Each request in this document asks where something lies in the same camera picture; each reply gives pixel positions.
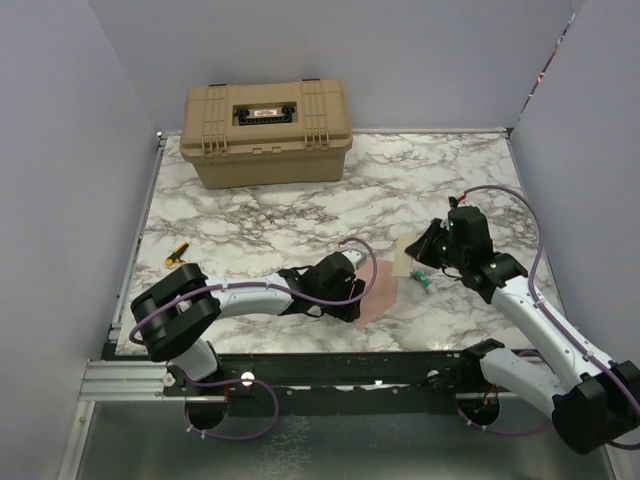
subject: screw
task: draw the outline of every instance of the screw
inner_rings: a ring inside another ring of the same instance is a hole
[[[173,387],[176,383],[176,378],[171,375],[171,373],[167,373],[164,377],[162,377],[162,384],[165,387]]]

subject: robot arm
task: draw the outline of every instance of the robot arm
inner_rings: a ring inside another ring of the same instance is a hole
[[[352,322],[360,316],[360,302],[349,299],[364,290],[365,282],[356,278],[356,271],[366,260],[358,250],[343,250],[314,266],[238,279],[208,278],[198,265],[183,265],[133,300],[137,325],[129,338],[143,344],[152,361],[170,362],[192,380],[207,379],[220,364],[214,349],[200,338],[213,321],[253,313],[309,314],[316,307]],[[177,297],[184,300],[172,305]],[[317,304],[314,298],[334,305]]]
[[[637,401],[640,370],[629,361],[613,362],[546,302],[537,288],[534,301],[528,272],[511,255],[493,250],[487,219],[480,210],[459,207],[455,198],[450,198],[450,204],[447,219],[434,219],[405,252],[427,266],[456,269],[466,287],[525,334],[552,371],[533,366],[492,341],[475,349],[484,378],[549,416],[565,443],[578,453],[588,453],[637,428],[640,417],[610,377],[615,375]]]

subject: tan plastic toolbox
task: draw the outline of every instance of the tan plastic toolbox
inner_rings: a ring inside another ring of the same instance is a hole
[[[330,182],[352,142],[337,80],[210,85],[189,90],[180,153],[208,189]]]

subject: pink cloth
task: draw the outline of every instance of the pink cloth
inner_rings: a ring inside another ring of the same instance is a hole
[[[398,298],[398,279],[391,276],[393,263],[387,260],[378,260],[378,275],[376,283],[371,291],[360,302],[360,317],[353,324],[358,330],[362,330],[374,320],[382,317],[384,312],[396,303]],[[367,284],[371,281],[373,273],[371,260],[356,272]]]

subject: toolbox label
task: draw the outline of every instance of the toolbox label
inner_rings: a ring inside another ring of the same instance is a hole
[[[254,117],[277,117],[280,115],[280,112],[277,108],[263,108],[261,110],[254,110]]]

